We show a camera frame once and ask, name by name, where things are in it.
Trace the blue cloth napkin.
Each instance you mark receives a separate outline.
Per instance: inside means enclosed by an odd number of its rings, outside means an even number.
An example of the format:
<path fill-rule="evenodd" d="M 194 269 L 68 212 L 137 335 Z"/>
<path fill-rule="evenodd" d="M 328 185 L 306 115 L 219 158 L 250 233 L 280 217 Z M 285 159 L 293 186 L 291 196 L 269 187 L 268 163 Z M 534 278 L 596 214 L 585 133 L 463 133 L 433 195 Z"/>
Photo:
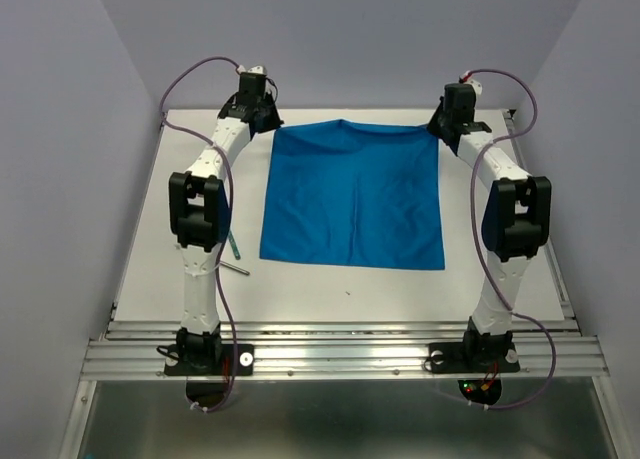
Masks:
<path fill-rule="evenodd" d="M 420 126 L 345 119 L 273 138 L 264 260 L 418 271 L 445 267 L 439 141 Z"/>

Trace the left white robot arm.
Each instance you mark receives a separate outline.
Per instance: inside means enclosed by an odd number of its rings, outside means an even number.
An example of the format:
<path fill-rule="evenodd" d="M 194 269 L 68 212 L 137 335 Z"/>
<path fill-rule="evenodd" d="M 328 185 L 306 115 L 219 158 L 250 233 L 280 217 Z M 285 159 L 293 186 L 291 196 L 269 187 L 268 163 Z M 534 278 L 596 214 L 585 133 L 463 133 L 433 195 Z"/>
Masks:
<path fill-rule="evenodd" d="M 163 121 L 206 142 L 193 164 L 168 181 L 170 230 L 184 265 L 184 312 L 175 343 L 158 348 L 168 376 L 220 375 L 232 364 L 217 308 L 220 255 L 233 205 L 233 191 L 225 188 L 233 186 L 231 166 L 253 137 L 283 124 L 269 82 L 262 66 L 240 71 L 238 90 L 220 110 L 210 137 Z"/>

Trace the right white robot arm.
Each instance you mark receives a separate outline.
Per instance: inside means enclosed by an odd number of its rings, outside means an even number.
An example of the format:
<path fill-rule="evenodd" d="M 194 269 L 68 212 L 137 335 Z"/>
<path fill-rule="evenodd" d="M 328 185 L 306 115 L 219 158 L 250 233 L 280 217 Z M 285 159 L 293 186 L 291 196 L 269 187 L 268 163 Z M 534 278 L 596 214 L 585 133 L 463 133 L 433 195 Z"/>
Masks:
<path fill-rule="evenodd" d="M 549 237 L 551 182 L 496 146 L 490 127 L 475 118 L 478 91 L 470 81 L 445 85 L 427 125 L 471 168 L 471 183 L 488 192 L 483 215 L 471 218 L 485 274 L 480 298 L 460 341 L 429 344 L 426 367 L 435 374 L 519 371 L 515 303 L 526 269 Z"/>

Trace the silver metal fork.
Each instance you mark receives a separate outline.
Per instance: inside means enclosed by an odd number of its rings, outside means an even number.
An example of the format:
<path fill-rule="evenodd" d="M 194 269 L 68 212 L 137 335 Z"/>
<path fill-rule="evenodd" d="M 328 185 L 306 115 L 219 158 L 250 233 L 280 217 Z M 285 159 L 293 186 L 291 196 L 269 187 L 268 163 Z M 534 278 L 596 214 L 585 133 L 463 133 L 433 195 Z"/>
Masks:
<path fill-rule="evenodd" d="M 221 267 L 223 267 L 223 268 L 225 268 L 225 269 L 228 269 L 228 270 L 234 271 L 234 272 L 236 272 L 236 273 L 242 274 L 242 275 L 244 275 L 244 276 L 250 276 L 250 274 L 251 274 L 251 273 L 250 273 L 248 270 L 246 270 L 246 269 L 243 269 L 243 268 L 241 268 L 241 267 L 238 267 L 238 266 L 236 266 L 236 265 L 233 265 L 233 264 L 230 264 L 230 263 L 227 263 L 227 262 L 224 262 L 224 261 L 221 261 L 221 262 L 220 262 L 220 266 L 221 266 Z"/>

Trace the green handled knife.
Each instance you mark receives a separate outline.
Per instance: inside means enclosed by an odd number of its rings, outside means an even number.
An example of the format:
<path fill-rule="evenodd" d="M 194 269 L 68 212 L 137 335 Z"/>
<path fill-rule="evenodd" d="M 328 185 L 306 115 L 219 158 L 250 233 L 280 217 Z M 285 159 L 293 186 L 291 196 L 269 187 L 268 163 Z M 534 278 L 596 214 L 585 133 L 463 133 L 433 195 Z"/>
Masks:
<path fill-rule="evenodd" d="M 241 253 L 240 250 L 238 248 L 237 242 L 235 240 L 234 234 L 232 231 L 229 231 L 228 233 L 228 241 L 232 250 L 232 254 L 234 256 L 234 258 L 236 260 L 240 260 L 241 259 Z"/>

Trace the aluminium rail frame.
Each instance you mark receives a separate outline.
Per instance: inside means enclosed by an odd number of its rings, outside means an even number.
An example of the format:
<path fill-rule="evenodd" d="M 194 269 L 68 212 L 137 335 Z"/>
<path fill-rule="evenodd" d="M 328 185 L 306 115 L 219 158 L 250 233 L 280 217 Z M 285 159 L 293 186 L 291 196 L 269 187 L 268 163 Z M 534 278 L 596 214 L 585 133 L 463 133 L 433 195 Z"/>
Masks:
<path fill-rule="evenodd" d="M 190 409 L 185 382 L 164 373 L 158 345 L 180 317 L 180 254 L 171 244 L 166 180 L 190 165 L 197 140 L 160 139 L 116 309 L 87 348 L 61 454 L 65 458 L 627 458 L 598 340 L 580 331 L 551 250 L 522 283 L 518 305 L 542 319 L 514 325 L 521 372 L 503 380 L 512 402 L 554 380 L 526 407 L 482 412 L 452 377 L 423 364 L 428 345 L 460 338 L 482 277 L 471 241 L 468 167 L 439 154 L 445 270 L 332 268 L 258 256 L 270 136 L 234 167 L 234 223 L 247 276 L 224 288 L 251 377 L 228 407 Z"/>

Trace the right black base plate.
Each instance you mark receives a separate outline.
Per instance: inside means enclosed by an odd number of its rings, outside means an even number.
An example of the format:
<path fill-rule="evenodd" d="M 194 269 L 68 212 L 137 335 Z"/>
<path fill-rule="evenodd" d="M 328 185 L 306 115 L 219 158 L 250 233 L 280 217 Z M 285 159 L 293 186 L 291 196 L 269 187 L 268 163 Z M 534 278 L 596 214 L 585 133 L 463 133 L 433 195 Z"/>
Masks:
<path fill-rule="evenodd" d="M 508 352 L 497 346 L 471 350 L 462 342 L 435 342 L 428 345 L 425 364 L 434 374 L 484 374 L 495 368 L 499 373 L 517 373 L 520 363 L 509 362 Z"/>

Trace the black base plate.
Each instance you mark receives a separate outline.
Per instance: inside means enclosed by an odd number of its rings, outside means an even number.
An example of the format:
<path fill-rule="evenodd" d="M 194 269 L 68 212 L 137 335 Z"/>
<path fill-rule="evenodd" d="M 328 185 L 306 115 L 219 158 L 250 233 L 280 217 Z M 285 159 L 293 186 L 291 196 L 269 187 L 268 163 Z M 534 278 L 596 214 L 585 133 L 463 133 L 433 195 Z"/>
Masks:
<path fill-rule="evenodd" d="M 434 374 L 484 374 L 495 368 L 499 373 L 517 373 L 520 363 L 509 362 L 508 352 L 497 346 L 471 350 L 462 342 L 435 342 L 428 345 L 425 364 Z"/>
<path fill-rule="evenodd" d="M 219 359 L 180 359 L 177 346 L 157 346 L 156 352 L 165 360 L 164 374 L 169 377 L 246 377 L 253 374 L 255 348 L 252 344 L 240 343 L 238 349 L 238 364 L 234 367 L 234 346 L 223 344 Z"/>

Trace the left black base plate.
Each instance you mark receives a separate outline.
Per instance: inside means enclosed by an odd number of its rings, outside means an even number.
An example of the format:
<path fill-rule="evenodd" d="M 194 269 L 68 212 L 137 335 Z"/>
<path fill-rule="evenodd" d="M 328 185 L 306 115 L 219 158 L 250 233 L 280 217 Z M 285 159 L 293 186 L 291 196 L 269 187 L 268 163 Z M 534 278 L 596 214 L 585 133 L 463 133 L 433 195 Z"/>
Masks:
<path fill-rule="evenodd" d="M 165 360 L 164 374 L 169 377 L 246 377 L 253 374 L 255 348 L 252 344 L 240 343 L 238 349 L 238 364 L 234 367 L 234 346 L 223 344 L 219 359 L 180 359 L 177 346 L 157 346 L 156 352 Z"/>

